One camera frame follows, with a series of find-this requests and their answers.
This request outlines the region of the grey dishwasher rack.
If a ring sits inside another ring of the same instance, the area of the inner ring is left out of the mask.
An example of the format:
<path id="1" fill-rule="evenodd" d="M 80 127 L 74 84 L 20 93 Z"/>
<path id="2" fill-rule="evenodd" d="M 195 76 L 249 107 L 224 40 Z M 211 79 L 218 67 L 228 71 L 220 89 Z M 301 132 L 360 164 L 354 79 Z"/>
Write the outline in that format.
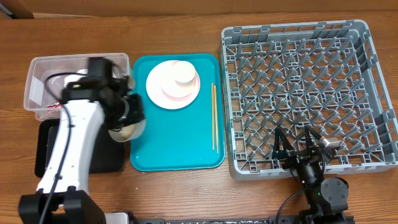
<path id="1" fill-rule="evenodd" d="M 397 167 L 397 116 L 364 21 L 226 27 L 220 62 L 233 179 L 290 175 L 272 158 L 275 128 L 296 150 L 306 126 L 337 137 L 329 174 Z"/>

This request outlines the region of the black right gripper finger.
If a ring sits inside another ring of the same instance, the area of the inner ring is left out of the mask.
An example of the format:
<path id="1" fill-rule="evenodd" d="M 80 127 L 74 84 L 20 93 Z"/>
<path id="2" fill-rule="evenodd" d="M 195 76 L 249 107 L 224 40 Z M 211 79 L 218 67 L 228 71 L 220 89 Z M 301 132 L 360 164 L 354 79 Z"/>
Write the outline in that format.
<path id="1" fill-rule="evenodd" d="M 274 152 L 287 152 L 292 150 L 292 145 L 280 126 L 275 128 L 274 134 Z"/>
<path id="2" fill-rule="evenodd" d="M 305 145 L 307 150 L 317 150 L 318 147 L 313 144 L 312 138 L 315 138 L 315 140 L 318 141 L 321 139 L 322 136 L 309 125 L 306 125 L 304 127 L 304 133 L 305 133 Z"/>

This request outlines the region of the pink bowl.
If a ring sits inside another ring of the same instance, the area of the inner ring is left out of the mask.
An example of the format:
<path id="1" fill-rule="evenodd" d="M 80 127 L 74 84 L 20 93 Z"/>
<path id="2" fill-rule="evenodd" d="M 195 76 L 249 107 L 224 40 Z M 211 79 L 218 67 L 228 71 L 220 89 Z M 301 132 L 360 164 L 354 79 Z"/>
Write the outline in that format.
<path id="1" fill-rule="evenodd" d="M 162 78 L 161 89 L 172 97 L 182 98 L 188 96 L 193 91 L 196 82 L 195 78 L 191 84 L 179 84 L 175 81 L 172 71 L 169 70 Z"/>

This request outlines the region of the red snack wrapper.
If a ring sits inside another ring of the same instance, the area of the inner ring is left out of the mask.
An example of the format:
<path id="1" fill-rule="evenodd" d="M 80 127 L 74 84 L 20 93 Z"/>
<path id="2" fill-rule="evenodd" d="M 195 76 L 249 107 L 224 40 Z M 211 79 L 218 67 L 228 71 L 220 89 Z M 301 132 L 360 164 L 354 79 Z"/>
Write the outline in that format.
<path id="1" fill-rule="evenodd" d="M 47 105 L 47 108 L 49 110 L 59 110 L 62 107 L 63 107 L 63 105 L 61 103 L 52 103 L 50 105 Z"/>

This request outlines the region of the cream cup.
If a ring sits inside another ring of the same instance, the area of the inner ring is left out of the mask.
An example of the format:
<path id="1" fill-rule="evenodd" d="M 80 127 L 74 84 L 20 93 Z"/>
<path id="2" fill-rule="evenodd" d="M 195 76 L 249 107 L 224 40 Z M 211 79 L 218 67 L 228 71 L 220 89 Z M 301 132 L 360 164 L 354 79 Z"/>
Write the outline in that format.
<path id="1" fill-rule="evenodd" d="M 178 61 L 172 66 L 172 75 L 179 84 L 191 84 L 195 78 L 196 70 L 188 61 Z"/>

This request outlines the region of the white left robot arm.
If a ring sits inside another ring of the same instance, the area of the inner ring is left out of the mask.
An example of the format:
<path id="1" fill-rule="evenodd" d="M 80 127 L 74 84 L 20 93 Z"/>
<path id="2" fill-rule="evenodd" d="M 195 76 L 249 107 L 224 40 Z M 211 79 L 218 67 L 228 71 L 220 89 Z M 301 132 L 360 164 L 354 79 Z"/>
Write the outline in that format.
<path id="1" fill-rule="evenodd" d="M 34 194 L 22 195 L 23 223 L 129 223 L 128 212 L 104 213 L 88 193 L 90 164 L 98 133 L 112 140 L 138 138 L 146 119 L 141 97 L 130 94 L 130 76 L 79 74 L 58 99 L 60 124 L 49 164 Z"/>

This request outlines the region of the bamboo chopstick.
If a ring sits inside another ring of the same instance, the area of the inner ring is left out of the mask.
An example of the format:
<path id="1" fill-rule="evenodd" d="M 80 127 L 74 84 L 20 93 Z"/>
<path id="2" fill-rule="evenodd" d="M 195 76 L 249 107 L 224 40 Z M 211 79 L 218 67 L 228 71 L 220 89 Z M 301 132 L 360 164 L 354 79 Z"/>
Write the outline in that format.
<path id="1" fill-rule="evenodd" d="M 217 92 L 216 85 L 213 84 L 213 99 L 214 99 L 214 117 L 215 117 L 215 143 L 216 152 L 219 154 L 219 135 L 218 135 L 218 109 L 217 109 Z"/>
<path id="2" fill-rule="evenodd" d="M 215 150 L 215 115 L 214 115 L 214 83 L 211 83 L 211 126 L 212 126 L 212 150 Z"/>

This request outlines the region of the white napkin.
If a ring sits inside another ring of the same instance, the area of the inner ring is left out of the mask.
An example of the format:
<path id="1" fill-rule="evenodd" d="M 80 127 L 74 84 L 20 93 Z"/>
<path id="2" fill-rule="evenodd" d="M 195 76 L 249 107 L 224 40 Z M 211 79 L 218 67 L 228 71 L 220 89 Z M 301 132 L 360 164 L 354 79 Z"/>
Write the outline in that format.
<path id="1" fill-rule="evenodd" d="M 64 78 L 64 87 L 66 87 L 70 82 L 77 82 L 79 79 L 85 77 L 88 73 L 87 69 L 81 69 L 77 71 L 77 75 L 67 75 Z"/>

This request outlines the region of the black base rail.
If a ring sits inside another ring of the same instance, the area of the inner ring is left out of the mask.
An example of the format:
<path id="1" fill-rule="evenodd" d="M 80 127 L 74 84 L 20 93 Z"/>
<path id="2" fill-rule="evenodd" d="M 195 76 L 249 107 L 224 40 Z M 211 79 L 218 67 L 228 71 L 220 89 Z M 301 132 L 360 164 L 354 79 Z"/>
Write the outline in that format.
<path id="1" fill-rule="evenodd" d="M 298 216 L 281 216 L 276 221 L 276 216 L 269 216 L 268 218 L 239 218 L 239 219 L 204 219 L 204 220 L 165 220 L 163 218 L 132 218 L 130 224 L 299 224 L 299 223 L 348 223 L 355 224 L 354 217 L 332 218 L 316 218 L 311 222 L 300 219 Z"/>

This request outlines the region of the teal serving tray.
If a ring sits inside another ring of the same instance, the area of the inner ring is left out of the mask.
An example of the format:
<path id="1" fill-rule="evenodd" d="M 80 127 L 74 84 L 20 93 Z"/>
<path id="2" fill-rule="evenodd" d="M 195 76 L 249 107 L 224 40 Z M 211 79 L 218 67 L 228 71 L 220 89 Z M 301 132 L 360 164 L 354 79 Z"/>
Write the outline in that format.
<path id="1" fill-rule="evenodd" d="M 168 110 L 157 106 L 146 91 L 150 71 L 168 60 L 191 62 L 200 77 L 198 96 L 188 106 Z M 147 55 L 132 67 L 135 92 L 142 98 L 146 127 L 131 141 L 130 161 L 143 172 L 207 169 L 220 166 L 225 159 L 225 137 L 220 69 L 211 54 Z M 219 154 L 212 150 L 211 83 L 216 85 Z"/>

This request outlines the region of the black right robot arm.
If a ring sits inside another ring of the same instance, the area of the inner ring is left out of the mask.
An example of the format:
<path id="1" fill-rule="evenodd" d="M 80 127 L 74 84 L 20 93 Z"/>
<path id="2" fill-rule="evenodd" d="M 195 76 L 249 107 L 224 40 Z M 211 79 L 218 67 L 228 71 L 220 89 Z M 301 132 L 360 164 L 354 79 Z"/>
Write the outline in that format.
<path id="1" fill-rule="evenodd" d="M 303 136 L 305 149 L 296 151 L 281 127 L 274 130 L 272 158 L 282 162 L 283 170 L 296 177 L 302 189 L 282 203 L 269 223 L 354 223 L 353 217 L 344 214 L 348 209 L 348 182 L 340 177 L 325 177 L 326 165 L 340 148 L 340 140 L 322 136 L 309 125 L 304 127 Z M 308 209 L 283 217 L 283 208 L 300 194 L 305 195 Z"/>

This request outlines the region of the clear plastic bin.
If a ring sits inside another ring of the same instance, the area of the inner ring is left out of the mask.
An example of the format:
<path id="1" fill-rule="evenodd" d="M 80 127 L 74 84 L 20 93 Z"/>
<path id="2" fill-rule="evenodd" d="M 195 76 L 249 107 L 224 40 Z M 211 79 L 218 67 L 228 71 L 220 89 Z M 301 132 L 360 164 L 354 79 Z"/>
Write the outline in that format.
<path id="1" fill-rule="evenodd" d="M 24 92 L 24 109 L 33 111 L 39 121 L 46 119 L 57 119 L 60 110 L 49 110 L 47 105 L 57 101 L 47 93 L 44 85 L 49 75 L 55 73 L 72 72 L 88 68 L 90 57 L 104 57 L 118 65 L 113 70 L 113 77 L 121 78 L 132 73 L 129 57 L 125 53 L 102 53 L 102 54 L 73 54 L 56 55 L 34 58 L 29 67 Z M 60 98 L 60 92 L 64 88 L 64 78 L 67 75 L 55 77 L 49 80 L 47 86 Z"/>

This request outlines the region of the black flat tray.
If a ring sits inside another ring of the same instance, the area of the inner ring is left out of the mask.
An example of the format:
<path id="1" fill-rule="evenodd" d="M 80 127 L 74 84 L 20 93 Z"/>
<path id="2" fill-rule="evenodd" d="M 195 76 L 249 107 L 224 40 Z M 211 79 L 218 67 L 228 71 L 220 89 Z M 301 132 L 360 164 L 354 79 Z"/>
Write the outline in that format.
<path id="1" fill-rule="evenodd" d="M 49 164 L 60 120 L 47 119 L 39 126 L 34 173 L 44 176 Z M 124 167 L 125 144 L 113 140 L 105 127 L 101 127 L 96 138 L 90 164 L 90 174 L 121 171 Z"/>

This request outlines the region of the white round plate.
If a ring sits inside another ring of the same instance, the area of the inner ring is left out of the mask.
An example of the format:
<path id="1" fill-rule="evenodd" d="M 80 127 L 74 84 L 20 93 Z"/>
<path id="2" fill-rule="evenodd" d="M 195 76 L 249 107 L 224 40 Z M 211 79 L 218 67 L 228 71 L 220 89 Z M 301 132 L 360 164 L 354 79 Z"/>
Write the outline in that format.
<path id="1" fill-rule="evenodd" d="M 194 101 L 200 91 L 200 77 L 197 71 L 195 87 L 188 96 L 182 98 L 172 97 L 161 89 L 162 78 L 169 70 L 172 70 L 172 66 L 178 61 L 183 60 L 168 60 L 156 65 L 150 71 L 146 80 L 146 91 L 149 98 L 157 106 L 168 110 L 177 110 L 188 106 Z"/>

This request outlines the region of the white rice pile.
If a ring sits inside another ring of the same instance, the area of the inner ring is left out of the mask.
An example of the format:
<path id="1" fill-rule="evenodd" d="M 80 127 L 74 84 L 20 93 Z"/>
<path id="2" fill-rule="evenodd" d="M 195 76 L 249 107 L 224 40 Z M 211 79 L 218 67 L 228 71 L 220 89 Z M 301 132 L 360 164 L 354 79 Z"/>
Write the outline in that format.
<path id="1" fill-rule="evenodd" d="M 136 138 L 137 126 L 135 124 L 125 126 L 120 130 L 120 138 L 122 141 L 128 141 Z"/>

